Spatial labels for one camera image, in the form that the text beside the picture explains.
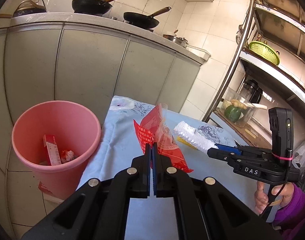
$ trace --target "white countertop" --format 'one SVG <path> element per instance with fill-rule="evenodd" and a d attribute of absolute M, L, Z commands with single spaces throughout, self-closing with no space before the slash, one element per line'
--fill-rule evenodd
<path fill-rule="evenodd" d="M 79 13 L 62 13 L 62 12 L 49 12 L 49 13 L 36 13 L 18 16 L 11 19 L 10 26 L 37 23 L 37 22 L 69 22 L 69 23 L 82 23 L 97 25 L 100 27 L 110 28 L 118 31 L 122 31 L 128 34 L 136 35 L 147 40 L 156 42 L 160 45 L 173 49 L 180 54 L 189 57 L 196 62 L 203 64 L 204 59 L 190 52 L 189 50 L 181 47 L 180 45 L 165 39 L 150 31 L 138 28 L 136 26 L 112 20 L 105 17 L 99 17 L 94 15 L 79 14 Z"/>

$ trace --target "floral pattern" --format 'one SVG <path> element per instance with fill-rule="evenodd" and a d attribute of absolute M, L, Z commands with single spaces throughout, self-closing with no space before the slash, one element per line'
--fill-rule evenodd
<path fill-rule="evenodd" d="M 144 116 L 153 107 L 145 103 L 131 100 L 125 97 L 114 97 L 110 103 L 109 110 L 117 111 L 118 113 L 127 113 L 127 110 L 135 114 Z"/>
<path fill-rule="evenodd" d="M 133 109 L 135 107 L 135 101 L 129 98 L 117 98 L 114 97 L 111 100 L 109 110 L 126 110 L 126 109 Z"/>
<path fill-rule="evenodd" d="M 219 134 L 224 131 L 224 129 L 212 125 L 202 125 L 198 128 L 199 133 L 205 136 L 207 139 L 213 141 L 214 143 L 230 145 L 230 138 L 224 137 L 224 141 L 220 138 Z"/>
<path fill-rule="evenodd" d="M 150 111 L 153 107 L 148 106 L 145 103 L 141 102 L 135 102 L 134 108 L 130 109 L 130 111 L 134 112 L 135 114 L 141 114 L 141 116 L 144 116 L 148 111 Z"/>

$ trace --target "purple sleeve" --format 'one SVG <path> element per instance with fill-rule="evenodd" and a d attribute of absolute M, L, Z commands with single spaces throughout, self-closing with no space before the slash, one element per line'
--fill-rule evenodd
<path fill-rule="evenodd" d="M 294 195 L 291 202 L 277 211 L 273 224 L 280 226 L 283 231 L 298 231 L 298 225 L 305 220 L 305 194 L 294 184 Z"/>

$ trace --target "plastic container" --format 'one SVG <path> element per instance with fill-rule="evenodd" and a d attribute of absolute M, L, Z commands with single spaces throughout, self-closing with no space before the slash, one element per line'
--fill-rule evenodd
<path fill-rule="evenodd" d="M 271 47 L 261 41 L 250 42 L 249 49 L 277 66 L 280 63 L 277 53 Z"/>
<path fill-rule="evenodd" d="M 46 160 L 44 134 L 55 136 L 59 152 L 72 150 L 78 158 L 56 166 L 39 165 Z M 18 118 L 12 144 L 20 161 L 64 200 L 76 190 L 100 135 L 100 123 L 89 109 L 69 101 L 49 101 L 29 108 Z"/>
<path fill-rule="evenodd" d="M 241 112 L 239 118 L 236 121 L 235 119 L 230 118 L 229 113 L 226 111 L 227 107 L 229 106 L 234 106 L 234 112 L 236 112 L 235 110 Z M 255 110 L 256 108 L 252 103 L 244 99 L 240 94 L 238 94 L 229 87 L 226 91 L 226 96 L 224 96 L 224 100 L 219 109 L 223 116 L 225 116 L 230 122 L 240 128 L 243 128 L 246 125 L 246 123 L 254 115 Z"/>

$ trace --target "table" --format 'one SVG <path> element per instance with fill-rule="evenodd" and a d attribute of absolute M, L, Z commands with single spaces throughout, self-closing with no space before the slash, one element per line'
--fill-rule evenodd
<path fill-rule="evenodd" d="M 142 154 L 134 131 L 134 122 L 142 118 L 154 106 L 114 96 L 102 127 L 102 138 L 80 179 L 78 188 L 90 178 L 111 179 L 119 171 L 130 167 L 134 157 Z M 181 121 L 192 127 L 205 126 L 207 136 L 215 143 L 235 146 L 232 136 L 222 128 L 208 125 L 196 119 L 166 111 L 165 124 L 172 131 Z M 250 209 L 254 210 L 256 181 L 234 174 L 226 162 L 209 158 L 205 153 L 177 142 L 188 167 L 194 169 L 189 176 L 203 179 L 211 176 L 224 185 Z M 178 239 L 174 202 L 172 198 L 156 198 L 153 195 L 152 175 L 150 197 L 131 199 L 125 239 L 129 240 L 176 240 Z"/>

